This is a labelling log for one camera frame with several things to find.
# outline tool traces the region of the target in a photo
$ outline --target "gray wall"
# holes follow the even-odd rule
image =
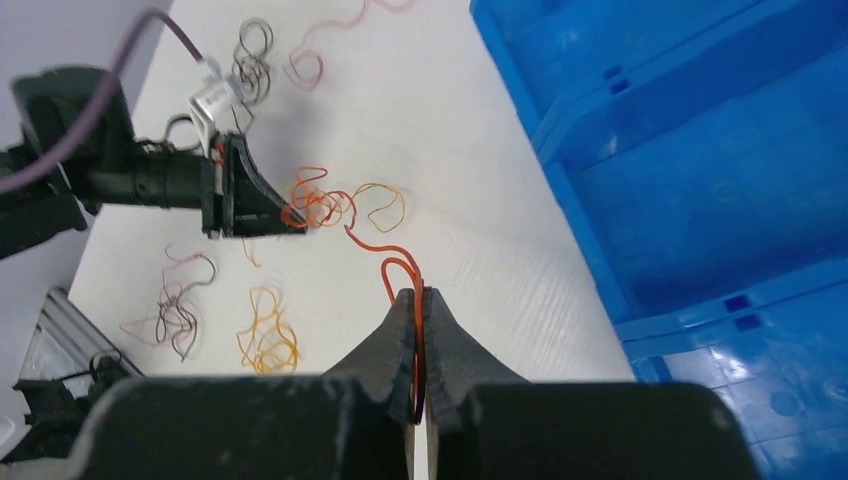
[[[10,79],[47,66],[107,66],[133,18],[146,7],[168,10],[172,0],[0,0],[0,149],[20,140]],[[141,43],[122,81],[130,107],[141,91],[161,28]],[[0,456],[23,433],[17,380],[44,295],[69,287],[87,232],[66,232],[38,248],[0,261]],[[4,443],[10,421],[17,425]]]

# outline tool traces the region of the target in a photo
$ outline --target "blue container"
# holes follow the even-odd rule
[[[848,0],[476,0],[645,381],[848,478]]]

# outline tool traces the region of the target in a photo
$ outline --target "wire bundle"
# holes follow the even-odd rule
[[[262,46],[247,46],[247,38],[254,31],[262,34]],[[244,89],[244,104],[258,105],[268,97],[271,87],[271,66],[265,60],[274,46],[274,30],[261,18],[249,18],[239,28],[239,41],[233,50],[232,72]]]
[[[318,52],[308,47],[309,41],[315,34],[326,29],[351,30],[355,28],[365,19],[365,15],[368,13],[368,7],[372,3],[397,15],[409,10],[415,1],[407,0],[400,5],[391,5],[385,0],[363,0],[359,13],[350,20],[324,20],[313,24],[306,30],[300,44],[289,52],[289,63],[283,67],[283,73],[291,80],[295,87],[304,92],[311,92],[318,86],[321,78],[324,76],[324,59],[321,58]],[[310,59],[315,62],[317,71],[312,75],[305,75],[298,70],[298,65]]]
[[[97,365],[98,361],[105,358],[105,357],[111,358],[112,362],[107,364],[107,366],[105,366],[105,367],[99,367]],[[91,358],[88,359],[88,370],[83,370],[81,372],[75,372],[75,373],[71,373],[69,375],[64,375],[64,376],[59,377],[59,378],[54,378],[53,381],[54,382],[65,382],[67,380],[73,380],[75,378],[90,376],[91,379],[96,382],[99,379],[99,376],[100,376],[101,373],[109,371],[109,370],[118,369],[119,367],[121,367],[121,362],[123,362],[123,361],[124,361],[124,354],[123,354],[123,352],[121,352],[117,348],[109,348],[107,350],[101,350],[101,351],[95,353],[94,355],[92,355]]]
[[[192,290],[205,287],[215,281],[218,274],[215,262],[202,253],[194,253],[187,257],[174,257],[165,248],[165,256],[172,262],[162,269],[162,288],[159,292],[157,302],[158,313],[155,317],[123,323],[121,330],[134,339],[152,347],[168,346],[174,350],[184,362],[189,352],[197,341],[198,317],[194,307],[188,301],[188,294]],[[201,261],[209,265],[211,272],[208,279],[193,281],[183,285],[180,282],[168,281],[168,276],[176,270],[193,262]],[[153,329],[154,340],[150,341],[143,335],[136,333],[150,322],[155,322]]]
[[[304,172],[317,172],[310,176],[304,177]],[[295,172],[295,181],[292,186],[284,189],[283,196],[290,197],[290,203],[286,205],[280,212],[280,218],[288,225],[293,227],[308,227],[321,228],[333,227],[341,223],[344,215],[351,210],[352,202],[356,197],[374,188],[382,188],[394,194],[394,197],[387,204],[371,210],[367,217],[374,225],[374,228],[381,233],[389,233],[403,223],[406,218],[406,198],[403,193],[397,188],[386,185],[384,183],[363,183],[354,191],[353,195],[349,195],[341,190],[325,192],[314,186],[314,182],[326,177],[328,171],[324,167],[300,167]],[[345,198],[351,200],[350,203],[344,202]],[[400,200],[401,215],[400,218],[389,227],[382,227],[375,219],[374,215],[379,212],[388,210]],[[294,209],[300,210],[303,217],[306,219],[303,222],[297,222],[292,217]]]
[[[301,172],[304,171],[314,171],[318,172],[315,175],[310,177],[302,177]],[[375,253],[390,253],[395,254],[394,256],[390,256],[383,260],[383,263],[380,265],[380,274],[383,278],[383,285],[386,287],[386,293],[389,296],[389,301],[391,303],[395,302],[395,293],[392,289],[391,282],[389,281],[388,276],[388,267],[389,265],[396,265],[401,268],[409,275],[409,278],[412,280],[413,288],[415,289],[414,296],[414,316],[415,316],[415,365],[413,371],[413,398],[414,398],[414,419],[416,423],[420,423],[421,416],[424,407],[424,278],[421,276],[421,269],[418,267],[418,263],[416,263],[415,259],[412,255],[404,248],[401,248],[397,245],[370,245],[363,242],[356,234],[353,233],[353,229],[356,226],[356,216],[358,214],[358,210],[356,207],[355,196],[359,195],[365,191],[368,191],[371,188],[369,185],[374,186],[382,186],[382,184],[365,184],[362,187],[358,188],[354,195],[350,195],[349,193],[343,190],[331,190],[331,191],[323,191],[314,185],[312,182],[326,177],[328,171],[324,167],[301,167],[298,169],[295,175],[295,187],[292,189],[289,195],[289,204],[283,208],[280,212],[280,217],[283,221],[286,221],[290,225],[291,218],[291,209],[298,208],[302,210],[306,218],[306,222],[308,225],[313,228],[318,228],[322,226],[335,225],[341,221],[344,217],[345,213],[348,211],[352,211],[352,215],[350,217],[350,223],[344,225],[345,233],[347,236],[353,240],[359,247]],[[397,189],[390,189],[396,193],[396,195],[400,195],[400,192]],[[406,211],[406,202],[402,202],[404,205],[404,213]],[[372,211],[371,214],[376,213],[377,211],[384,210],[388,207],[383,207],[381,209],[377,209]]]
[[[263,295],[271,298],[271,309],[260,314]],[[267,287],[250,289],[250,306],[253,309],[253,323],[245,330],[236,333],[236,341],[241,350],[242,366],[250,366],[258,374],[294,372],[300,353],[297,350],[297,335],[291,325],[282,319],[281,295]]]

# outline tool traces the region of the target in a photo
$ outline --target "white tabletop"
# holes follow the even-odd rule
[[[533,380],[632,379],[467,1],[419,0],[398,16],[372,6],[358,28],[315,38],[326,72],[312,93],[280,74],[312,22],[349,18],[361,5],[176,0],[171,14],[226,66],[243,19],[259,16],[274,26],[271,94],[255,109],[248,136],[272,185],[282,188],[297,166],[323,165],[330,170],[325,188],[397,186],[408,201],[404,224],[384,235],[360,218],[356,231],[372,243],[408,248],[457,321],[501,361]],[[161,136],[166,119],[185,112],[200,86],[190,57],[164,33],[133,113],[136,133]],[[179,133],[188,138],[187,129]],[[162,249],[171,242],[177,253],[212,253],[220,270],[214,285],[195,291],[200,337],[184,363],[118,327],[155,308],[167,263]],[[253,374],[240,363],[235,333],[252,321],[248,290],[255,285],[285,291],[284,315],[303,354],[298,372],[332,366],[385,316],[383,257],[358,248],[341,227],[254,245],[260,269],[247,262],[240,241],[206,240],[199,212],[107,206],[70,297],[150,375]],[[392,273],[396,288],[409,285]]]

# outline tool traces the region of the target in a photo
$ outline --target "white connector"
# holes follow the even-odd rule
[[[244,91],[235,75],[221,76],[220,68],[214,60],[198,62],[204,64],[201,75],[206,86],[189,98],[188,113],[197,136],[200,139],[200,147],[203,155],[210,158],[212,155],[211,142],[218,132],[215,127],[215,118],[221,113],[231,109],[244,98]],[[215,163],[215,193],[223,194],[223,172],[219,162]]]

